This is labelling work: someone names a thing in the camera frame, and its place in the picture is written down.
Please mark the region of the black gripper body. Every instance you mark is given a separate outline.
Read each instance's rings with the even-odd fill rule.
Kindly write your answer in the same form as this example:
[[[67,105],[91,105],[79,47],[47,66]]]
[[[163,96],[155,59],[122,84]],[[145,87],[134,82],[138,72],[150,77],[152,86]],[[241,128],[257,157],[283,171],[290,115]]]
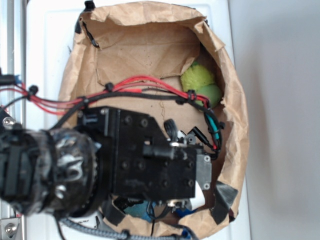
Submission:
[[[165,202],[208,190],[212,163],[193,135],[169,137],[150,115],[114,107],[79,112],[77,129],[100,145],[98,190],[103,195]]]

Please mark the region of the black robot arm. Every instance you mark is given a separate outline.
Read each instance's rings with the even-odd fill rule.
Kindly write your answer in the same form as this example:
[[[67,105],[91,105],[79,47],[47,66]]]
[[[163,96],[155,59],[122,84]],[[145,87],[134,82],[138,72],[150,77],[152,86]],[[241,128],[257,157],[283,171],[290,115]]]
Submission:
[[[0,197],[24,215],[83,217],[107,200],[124,210],[145,201],[183,206],[211,185],[212,159],[193,128],[150,115],[87,108],[74,128],[33,131],[14,124],[0,134]]]

